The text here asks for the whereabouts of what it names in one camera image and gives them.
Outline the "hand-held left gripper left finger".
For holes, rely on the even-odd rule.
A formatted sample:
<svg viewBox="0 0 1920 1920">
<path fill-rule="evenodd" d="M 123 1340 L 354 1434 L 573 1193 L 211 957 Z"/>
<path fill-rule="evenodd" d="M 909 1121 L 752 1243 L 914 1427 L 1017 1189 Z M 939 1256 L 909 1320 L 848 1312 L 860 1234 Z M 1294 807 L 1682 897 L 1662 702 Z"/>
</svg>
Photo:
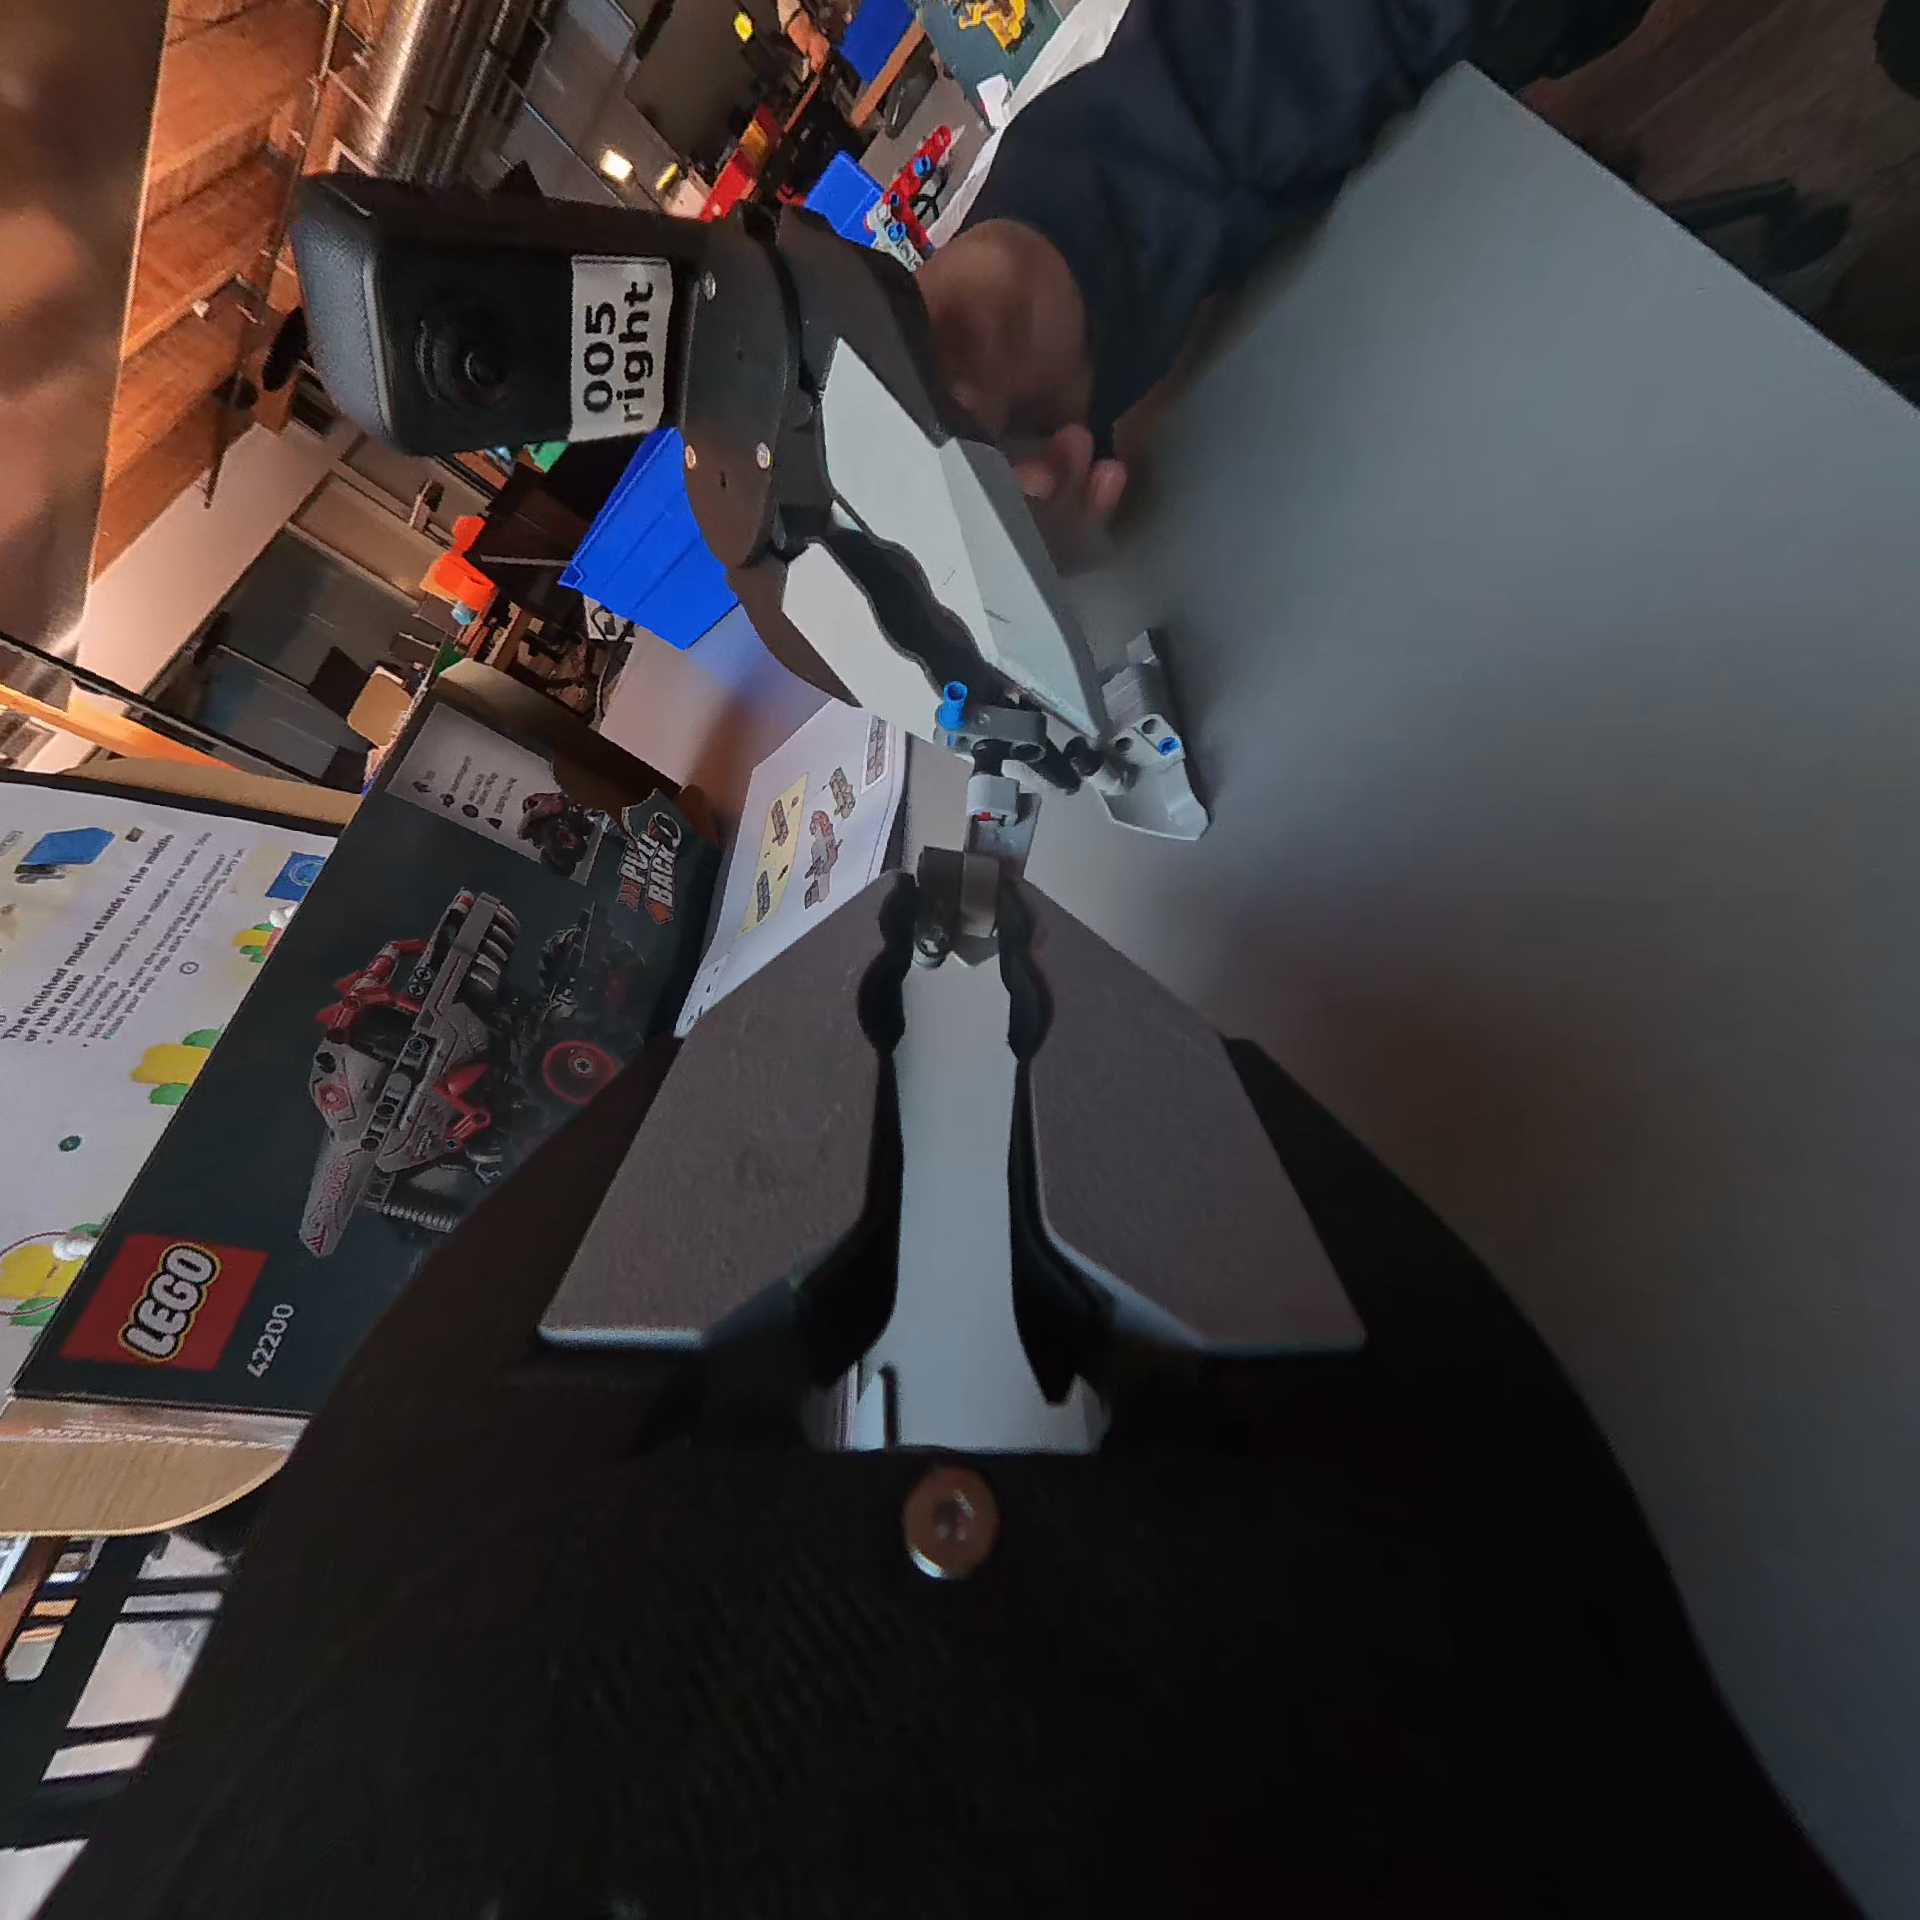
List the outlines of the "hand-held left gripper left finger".
<svg viewBox="0 0 1920 1920">
<path fill-rule="evenodd" d="M 916 909 L 914 879 L 882 874 L 692 1027 L 544 1309 L 546 1341 L 878 1341 L 899 1299 Z"/>
</svg>

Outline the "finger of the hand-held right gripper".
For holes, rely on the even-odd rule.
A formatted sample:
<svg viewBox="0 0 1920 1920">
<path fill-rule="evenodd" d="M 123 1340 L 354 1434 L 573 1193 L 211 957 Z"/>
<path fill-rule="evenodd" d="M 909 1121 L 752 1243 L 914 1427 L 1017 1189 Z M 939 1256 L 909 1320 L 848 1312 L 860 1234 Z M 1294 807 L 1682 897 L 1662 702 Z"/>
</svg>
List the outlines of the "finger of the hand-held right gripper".
<svg viewBox="0 0 1920 1920">
<path fill-rule="evenodd" d="M 928 432 L 850 344 L 820 395 L 828 525 L 820 540 L 901 544 L 998 669 L 986 703 L 1025 697 L 1061 738 L 1095 739 L 1098 669 L 1008 459 Z M 936 705 L 862 705 L 909 734 L 936 734 Z"/>
<path fill-rule="evenodd" d="M 783 561 L 781 611 L 859 708 L 936 708 L 952 684 L 998 695 L 997 666 L 899 542 L 808 540 Z"/>
</svg>

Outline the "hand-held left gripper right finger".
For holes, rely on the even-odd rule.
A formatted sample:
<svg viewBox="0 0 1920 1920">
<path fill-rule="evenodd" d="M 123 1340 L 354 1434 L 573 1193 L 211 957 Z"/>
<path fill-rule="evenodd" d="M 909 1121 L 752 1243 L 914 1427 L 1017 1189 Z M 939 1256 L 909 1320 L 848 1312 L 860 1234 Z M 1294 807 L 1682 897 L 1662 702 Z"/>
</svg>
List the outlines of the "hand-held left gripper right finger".
<svg viewBox="0 0 1920 1920">
<path fill-rule="evenodd" d="M 1044 1396 L 1367 1343 L 1225 1037 L 1036 886 L 1005 881 L 1013 1296 Z"/>
</svg>

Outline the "grey lego beam blue pin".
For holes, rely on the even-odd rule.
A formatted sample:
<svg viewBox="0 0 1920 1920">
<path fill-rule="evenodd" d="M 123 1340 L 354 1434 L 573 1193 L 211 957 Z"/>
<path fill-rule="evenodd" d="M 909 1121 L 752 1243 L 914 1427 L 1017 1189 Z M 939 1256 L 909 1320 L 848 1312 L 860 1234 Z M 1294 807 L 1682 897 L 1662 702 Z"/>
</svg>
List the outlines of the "grey lego beam blue pin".
<svg viewBox="0 0 1920 1920">
<path fill-rule="evenodd" d="M 1025 875 L 1047 790 L 1073 796 L 1084 774 L 1053 738 L 1041 708 L 984 702 L 951 682 L 935 709 L 935 739 L 968 762 L 962 841 L 928 846 L 916 862 L 914 961 L 981 966 L 997 957 L 1003 895 Z"/>
</svg>

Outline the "light grey lego chassis assembly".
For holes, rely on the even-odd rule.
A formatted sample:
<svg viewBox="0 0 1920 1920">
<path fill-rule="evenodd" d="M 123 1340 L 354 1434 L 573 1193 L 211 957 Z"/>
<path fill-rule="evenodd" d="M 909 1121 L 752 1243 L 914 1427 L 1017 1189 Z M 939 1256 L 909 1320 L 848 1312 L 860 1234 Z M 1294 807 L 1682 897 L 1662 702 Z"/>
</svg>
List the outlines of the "light grey lego chassis assembly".
<svg viewBox="0 0 1920 1920">
<path fill-rule="evenodd" d="M 1087 774 L 1117 828 L 1194 844 L 1212 824 L 1189 770 L 1189 739 L 1152 628 L 1136 632 L 1098 672 L 1098 770 Z"/>
</svg>

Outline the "person's right forearm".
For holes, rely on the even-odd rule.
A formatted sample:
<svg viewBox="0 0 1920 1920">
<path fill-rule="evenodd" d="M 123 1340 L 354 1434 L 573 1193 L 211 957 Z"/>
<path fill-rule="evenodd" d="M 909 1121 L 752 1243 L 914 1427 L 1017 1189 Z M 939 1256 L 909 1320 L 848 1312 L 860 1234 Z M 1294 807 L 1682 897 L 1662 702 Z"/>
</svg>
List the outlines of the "person's right forearm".
<svg viewBox="0 0 1920 1920">
<path fill-rule="evenodd" d="M 1078 305 L 1043 379 L 1103 438 L 1174 365 L 1210 297 L 1323 212 L 1460 62 L 1532 36 L 1502 2 L 1128 3 L 1109 46 L 1005 130 L 967 234 L 1017 227 Z"/>
</svg>

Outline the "lego instruction booklet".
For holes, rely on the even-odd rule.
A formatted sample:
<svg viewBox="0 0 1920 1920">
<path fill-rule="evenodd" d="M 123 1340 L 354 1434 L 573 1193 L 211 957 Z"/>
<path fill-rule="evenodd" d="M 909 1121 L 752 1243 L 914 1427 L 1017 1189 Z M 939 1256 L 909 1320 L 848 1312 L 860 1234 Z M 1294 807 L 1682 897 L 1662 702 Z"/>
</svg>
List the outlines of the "lego instruction booklet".
<svg viewBox="0 0 1920 1920">
<path fill-rule="evenodd" d="M 831 702 L 759 764 L 677 1040 L 892 865 L 906 757 L 901 725 Z"/>
</svg>

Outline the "red lego model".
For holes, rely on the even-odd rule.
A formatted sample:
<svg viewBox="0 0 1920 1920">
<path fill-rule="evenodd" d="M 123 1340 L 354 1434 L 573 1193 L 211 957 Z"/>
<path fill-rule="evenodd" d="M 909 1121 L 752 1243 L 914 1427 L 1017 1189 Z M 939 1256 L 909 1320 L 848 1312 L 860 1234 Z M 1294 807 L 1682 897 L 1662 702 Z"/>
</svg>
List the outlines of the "red lego model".
<svg viewBox="0 0 1920 1920">
<path fill-rule="evenodd" d="M 882 191 L 880 234 L 892 246 L 909 246 L 925 256 L 933 249 L 931 223 L 940 215 L 948 191 L 954 127 L 946 121 L 928 132 Z"/>
</svg>

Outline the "black lego set box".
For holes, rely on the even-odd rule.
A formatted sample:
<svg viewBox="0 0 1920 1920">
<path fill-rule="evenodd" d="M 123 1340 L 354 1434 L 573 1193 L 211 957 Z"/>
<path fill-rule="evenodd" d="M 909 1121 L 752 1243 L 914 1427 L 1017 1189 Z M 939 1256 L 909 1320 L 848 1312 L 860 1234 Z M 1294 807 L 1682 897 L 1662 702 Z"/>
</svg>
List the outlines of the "black lego set box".
<svg viewBox="0 0 1920 1920">
<path fill-rule="evenodd" d="M 589 772 L 439 694 L 299 899 L 228 944 L 255 975 L 186 1027 L 164 1129 L 90 1238 L 14 1400 L 303 1420 L 420 1268 L 660 1037 L 717 875 L 708 807 Z"/>
</svg>

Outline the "person's right hand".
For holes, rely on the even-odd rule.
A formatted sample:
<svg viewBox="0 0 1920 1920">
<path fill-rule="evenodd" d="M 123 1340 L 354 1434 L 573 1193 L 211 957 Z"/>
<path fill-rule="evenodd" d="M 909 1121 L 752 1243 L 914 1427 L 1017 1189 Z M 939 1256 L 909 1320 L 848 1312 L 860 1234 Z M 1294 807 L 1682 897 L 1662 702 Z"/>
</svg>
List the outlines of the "person's right hand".
<svg viewBox="0 0 1920 1920">
<path fill-rule="evenodd" d="M 1021 492 L 1090 521 L 1117 515 L 1131 472 L 1093 432 L 1089 310 L 1064 256 L 994 218 L 936 251 L 916 283 L 939 379 Z"/>
</svg>

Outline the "large blue storage bin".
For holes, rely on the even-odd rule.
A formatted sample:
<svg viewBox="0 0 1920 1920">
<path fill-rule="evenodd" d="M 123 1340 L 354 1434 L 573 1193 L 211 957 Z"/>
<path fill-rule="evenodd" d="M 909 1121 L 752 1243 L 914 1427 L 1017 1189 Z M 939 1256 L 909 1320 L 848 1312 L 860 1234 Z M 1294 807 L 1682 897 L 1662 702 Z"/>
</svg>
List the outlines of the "large blue storage bin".
<svg viewBox="0 0 1920 1920">
<path fill-rule="evenodd" d="M 741 603 L 699 525 L 686 472 L 686 444 L 675 426 L 640 440 L 561 572 L 563 587 L 679 651 Z"/>
</svg>

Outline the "white printed instruction sheet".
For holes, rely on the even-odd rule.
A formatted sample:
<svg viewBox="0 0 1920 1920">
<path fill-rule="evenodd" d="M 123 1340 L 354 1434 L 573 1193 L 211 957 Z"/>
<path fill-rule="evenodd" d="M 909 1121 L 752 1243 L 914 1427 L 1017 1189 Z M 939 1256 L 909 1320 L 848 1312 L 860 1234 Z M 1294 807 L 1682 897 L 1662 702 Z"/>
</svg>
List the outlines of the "white printed instruction sheet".
<svg viewBox="0 0 1920 1920">
<path fill-rule="evenodd" d="M 4 774 L 4 1390 L 337 838 L 174 793 Z"/>
</svg>

